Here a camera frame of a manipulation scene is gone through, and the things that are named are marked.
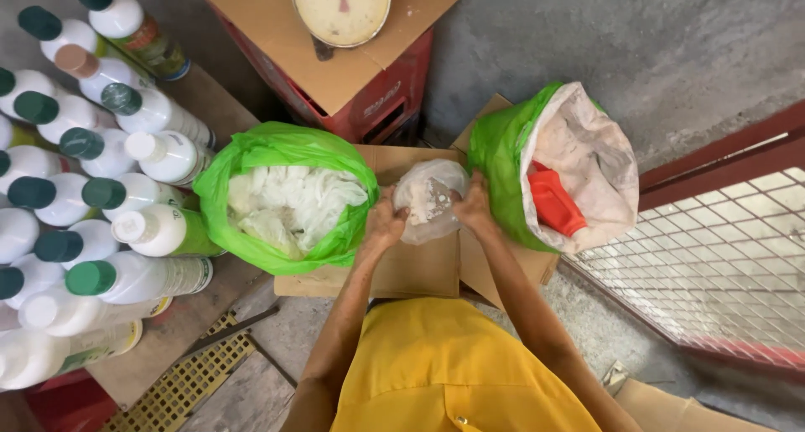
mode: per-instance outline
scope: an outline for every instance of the green plastic bag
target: green plastic bag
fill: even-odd
[[[520,152],[539,113],[562,83],[549,83],[530,100],[479,118],[469,137],[468,168],[486,176],[492,216],[509,237],[540,252],[559,253],[540,241],[526,224],[519,182]]]
[[[302,261],[229,225],[229,178],[255,166],[318,166],[349,171],[366,187],[369,199],[358,207],[347,206],[337,226],[327,233]],[[366,215],[380,196],[377,179],[363,157],[346,140],[329,132],[292,124],[267,122],[232,136],[213,163],[193,182],[201,199],[209,238],[243,261],[274,275],[306,273],[324,264],[349,266],[363,239]]]

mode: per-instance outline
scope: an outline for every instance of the metal grate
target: metal grate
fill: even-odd
[[[233,313],[211,326],[201,338],[235,325]],[[101,432],[174,432],[205,398],[228,379],[237,364],[254,352],[248,332],[236,334],[206,351],[173,365],[129,411],[118,410]]]
[[[566,257],[677,344],[805,370],[803,184],[791,168],[643,211]]]

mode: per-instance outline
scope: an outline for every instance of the cardboard box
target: cardboard box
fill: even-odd
[[[209,0],[332,116],[394,62],[458,0],[391,0],[386,24],[367,44],[316,58],[291,0]]]
[[[511,105],[512,103],[506,100],[506,98],[495,94],[495,96],[488,101],[486,106],[481,108],[475,119],[467,125],[461,135],[453,141],[451,148],[461,153],[463,164],[466,164],[466,154],[469,149],[469,136],[478,118],[494,111],[511,107]],[[556,269],[556,264],[558,264],[559,255],[549,252],[536,252],[509,240],[508,244],[509,249],[514,253],[514,258],[520,263],[522,271],[526,273],[528,281],[532,285],[548,284],[548,281],[551,279]],[[501,302],[498,296],[498,289],[495,287],[492,273],[489,271],[489,265],[486,262],[484,250],[480,247],[480,243],[478,243],[469,231],[461,229],[459,231],[459,246],[461,251],[460,280],[489,300],[493,305],[496,305],[501,310],[505,310],[505,308],[503,308],[503,302]]]
[[[476,119],[510,106],[511,102],[496,94],[481,109]],[[456,139],[451,149],[367,145],[355,145],[355,148],[374,170],[377,182],[381,186],[388,186],[399,180],[419,161],[446,158],[465,164],[469,134],[474,125],[475,119]],[[557,254],[536,252],[511,241],[509,248],[533,285],[548,283],[558,262]],[[349,268],[325,266],[311,273],[276,277],[274,292],[277,295],[335,297],[348,273]],[[372,280],[372,296],[457,297],[459,278],[503,310],[483,249],[475,237],[465,230],[418,246],[397,243],[377,265]]]
[[[390,186],[417,162],[443,158],[458,161],[450,149],[402,148],[355,145],[377,176],[377,183]],[[397,242],[389,248],[372,279],[372,297],[458,297],[458,231],[422,245]],[[309,273],[275,277],[277,295],[336,297],[349,274],[349,267],[326,265]]]
[[[773,432],[629,379],[615,395],[644,432]]]

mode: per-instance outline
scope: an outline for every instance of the hand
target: hand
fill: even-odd
[[[456,190],[450,190],[453,214],[470,231],[478,234],[488,227],[495,227],[495,221],[489,212],[489,194],[484,174],[473,169],[473,178],[469,181],[469,188],[464,198]]]
[[[410,210],[404,207],[395,213],[395,207],[391,204],[395,188],[390,186],[382,189],[380,199],[369,209],[362,247],[385,252],[403,235]]]

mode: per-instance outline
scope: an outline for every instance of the person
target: person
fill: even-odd
[[[453,213],[480,242],[522,342],[461,299],[413,298],[366,313],[372,273],[408,210],[394,188],[369,211],[355,263],[307,360],[282,432],[638,432],[514,259],[473,172]]]

